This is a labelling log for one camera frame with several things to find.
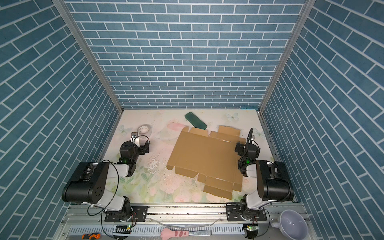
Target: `brown cardboard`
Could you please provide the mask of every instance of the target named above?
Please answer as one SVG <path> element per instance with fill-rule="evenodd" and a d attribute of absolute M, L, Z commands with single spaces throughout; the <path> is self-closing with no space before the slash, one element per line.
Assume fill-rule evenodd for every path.
<path fill-rule="evenodd" d="M 204 192 L 232 199 L 232 191 L 241 191 L 243 176 L 237 167 L 236 143 L 245 143 L 240 130 L 219 126 L 218 131 L 185 127 L 177 139 L 167 168 L 203 182 Z"/>

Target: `blue brick wall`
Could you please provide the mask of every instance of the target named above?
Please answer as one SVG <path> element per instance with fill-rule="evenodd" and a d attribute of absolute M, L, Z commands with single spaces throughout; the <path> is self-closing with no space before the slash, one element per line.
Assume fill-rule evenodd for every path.
<path fill-rule="evenodd" d="M 383 13 L 317 0 L 265 108 L 319 239 L 384 239 Z"/>
<path fill-rule="evenodd" d="M 66 1 L 126 108 L 257 108 L 304 0 Z"/>
<path fill-rule="evenodd" d="M 51 0 L 0 0 L 0 238 L 51 239 L 117 111 Z"/>

